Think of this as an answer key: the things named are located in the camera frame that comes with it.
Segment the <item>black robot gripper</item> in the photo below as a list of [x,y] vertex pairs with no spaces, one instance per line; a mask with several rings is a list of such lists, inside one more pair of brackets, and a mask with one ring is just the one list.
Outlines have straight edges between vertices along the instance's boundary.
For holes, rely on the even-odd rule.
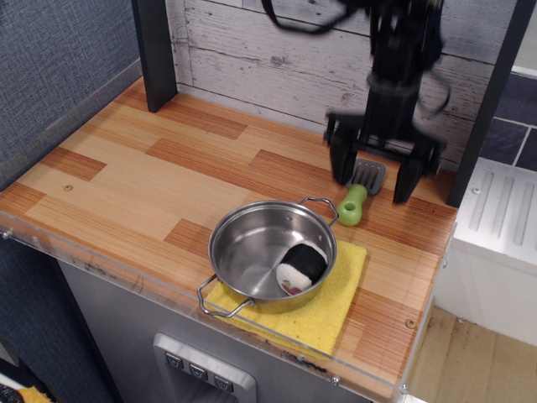
[[446,142],[415,127],[413,119],[329,111],[324,140],[330,146],[334,179],[345,185],[352,177],[358,151],[402,162],[394,203],[406,203],[423,176],[436,176]]

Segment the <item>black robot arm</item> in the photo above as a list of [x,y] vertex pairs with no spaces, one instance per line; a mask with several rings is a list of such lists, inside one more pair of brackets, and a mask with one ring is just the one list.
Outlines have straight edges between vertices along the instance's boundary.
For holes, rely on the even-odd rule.
[[440,59],[441,1],[382,1],[367,7],[373,65],[364,114],[328,113],[325,140],[340,184],[352,178],[360,150],[398,160],[394,203],[409,200],[424,175],[438,171],[446,143],[414,125],[420,85]]

